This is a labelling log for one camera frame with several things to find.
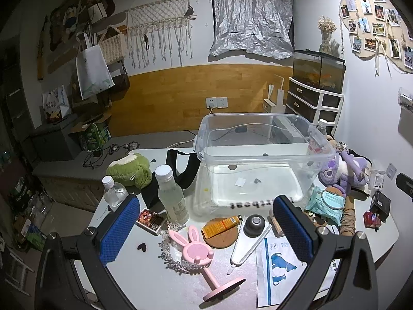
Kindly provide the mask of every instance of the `white chair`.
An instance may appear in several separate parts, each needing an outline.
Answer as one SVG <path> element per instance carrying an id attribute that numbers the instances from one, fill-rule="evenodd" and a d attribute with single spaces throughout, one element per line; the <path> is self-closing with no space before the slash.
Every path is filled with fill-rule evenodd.
<path id="1" fill-rule="evenodd" d="M 5 246 L 5 251 L 3 253 L 3 264 L 5 281 L 24 295 L 30 296 L 29 293 L 24 291 L 24 285 L 26 282 L 27 271 L 34 273 L 34 270 L 26 265 L 8 246 Z"/>

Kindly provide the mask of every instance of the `glass vase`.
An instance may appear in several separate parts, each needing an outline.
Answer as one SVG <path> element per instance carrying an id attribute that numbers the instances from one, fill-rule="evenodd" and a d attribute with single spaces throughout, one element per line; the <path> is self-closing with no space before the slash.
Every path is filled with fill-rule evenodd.
<path id="1" fill-rule="evenodd" d="M 321 37 L 323 42 L 320 45 L 320 52 L 327 53 L 328 55 L 332 54 L 330 41 L 331 41 L 331 33 L 327 33 L 325 31 L 321 32 Z"/>

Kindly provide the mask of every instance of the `white table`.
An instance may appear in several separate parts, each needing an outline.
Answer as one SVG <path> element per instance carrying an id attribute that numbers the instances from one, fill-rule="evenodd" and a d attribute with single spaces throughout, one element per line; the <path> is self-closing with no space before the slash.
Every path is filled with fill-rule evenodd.
<path id="1" fill-rule="evenodd" d="M 191 148 L 177 148 L 186 153 L 192 152 Z M 153 172 L 158 165 L 164 164 L 166 160 L 166 149 L 145 149 L 136 150 L 148 158 L 155 159 L 150 163 Z M 188 156 L 178 156 L 177 170 L 183 172 L 187 165 Z M 268 215 L 268 206 L 263 208 L 242 207 L 231 209 L 206 210 L 203 208 L 203 196 L 208 195 L 204 190 L 208 183 L 203 183 L 200 178 L 200 168 L 198 176 L 193 184 L 185 190 L 185 200 L 189 211 L 190 219 L 187 225 L 195 225 L 200 229 L 205 223 L 218 216 L 230 216 L 235 214 L 249 215 L 260 213 Z M 318 180 L 315 185 L 323 187 Z M 138 195 L 141 209 L 146 207 L 142 195 Z M 356 230 L 364 231 L 369 240 L 370 248 L 374 261 L 377 261 L 387 252 L 399 237 L 396 225 L 391 215 L 376 232 L 374 229 L 364 227 L 363 214 L 370 208 L 371 199 L 366 201 L 355 201 L 356 208 Z M 107 204 L 104 199 L 100 201 L 96 209 L 90 226 L 97 227 L 107 214 Z M 246 281 L 235 290 L 234 293 L 227 295 L 222 301 L 214 303 L 204 303 L 202 297 L 210 292 L 210 287 L 200 274 L 179 275 L 177 272 L 167 269 L 164 261 L 159 258 L 161 236 L 154 236 L 138 226 L 132 228 L 123 247 L 121 248 L 115 261 L 107 264 L 109 271 L 119 284 L 122 291 L 137 309 L 164 310 L 174 309 L 190 310 L 205 307 L 213 309 L 254 309 L 257 307 L 257 265 L 255 254 L 252 254 L 247 261 L 240 267 L 235 268 L 234 272 L 228 276 L 226 272 L 230 267 L 230 257 L 233 246 L 225 249 L 215 250 L 215 256 L 211 263 L 211 271 L 216 275 L 222 284 L 233 278 L 243 276 Z M 139 244 L 145 243 L 147 251 L 137 250 Z M 75 262 L 79 278 L 84 288 L 95 293 L 83 269 L 81 262 Z M 327 294 L 327 291 L 318 293 L 316 298 Z"/>

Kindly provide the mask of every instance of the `heart shaped piece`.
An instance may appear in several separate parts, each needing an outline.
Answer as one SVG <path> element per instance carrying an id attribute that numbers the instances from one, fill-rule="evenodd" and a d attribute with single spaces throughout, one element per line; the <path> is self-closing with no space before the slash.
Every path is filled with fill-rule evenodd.
<path id="1" fill-rule="evenodd" d="M 142 250 L 143 252 L 146 252 L 146 245 L 145 245 L 145 243 L 141 243 L 139 246 L 138 246 L 138 250 Z"/>

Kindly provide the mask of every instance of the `pink rabbit mirror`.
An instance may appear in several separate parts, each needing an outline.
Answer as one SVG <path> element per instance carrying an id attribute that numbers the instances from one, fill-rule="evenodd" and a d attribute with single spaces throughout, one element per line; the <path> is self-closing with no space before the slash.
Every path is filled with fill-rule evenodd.
<path id="1" fill-rule="evenodd" d="M 212 261 L 214 254 L 213 250 L 206 243 L 200 242 L 200 234 L 196 227 L 189 226 L 188 237 L 190 242 L 186 240 L 178 232 L 172 230 L 169 231 L 169 236 L 175 242 L 183 246 L 182 256 L 185 259 L 185 261 L 202 266 L 208 265 Z M 235 289 L 236 287 L 245 282 L 244 278 L 237 277 L 234 280 L 221 286 L 208 267 L 204 267 L 203 270 L 208 279 L 215 287 L 213 291 L 204 296 L 205 302 L 217 298 L 222 298 L 226 293 L 230 292 L 231 290 Z"/>

